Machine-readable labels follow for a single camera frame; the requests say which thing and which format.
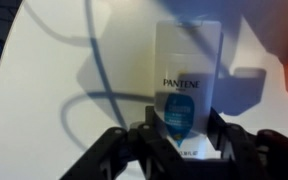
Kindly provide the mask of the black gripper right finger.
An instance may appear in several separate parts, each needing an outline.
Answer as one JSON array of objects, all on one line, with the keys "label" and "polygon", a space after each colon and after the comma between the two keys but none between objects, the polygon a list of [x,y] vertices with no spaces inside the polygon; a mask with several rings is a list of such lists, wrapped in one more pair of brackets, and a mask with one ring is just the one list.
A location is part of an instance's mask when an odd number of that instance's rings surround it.
[{"label": "black gripper right finger", "polygon": [[288,180],[288,137],[261,129],[256,134],[225,122],[211,109],[207,137],[220,152],[207,161],[209,177],[215,180]]}]

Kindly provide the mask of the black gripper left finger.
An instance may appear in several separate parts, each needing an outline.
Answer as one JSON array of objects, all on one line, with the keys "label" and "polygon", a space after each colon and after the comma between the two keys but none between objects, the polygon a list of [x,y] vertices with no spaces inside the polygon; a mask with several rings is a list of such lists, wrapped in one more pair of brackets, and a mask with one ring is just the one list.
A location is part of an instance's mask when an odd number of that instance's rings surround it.
[{"label": "black gripper left finger", "polygon": [[132,161],[138,161],[146,180],[180,180],[184,161],[156,131],[157,115],[145,108],[145,121],[130,130],[107,129],[60,180],[115,180]]}]

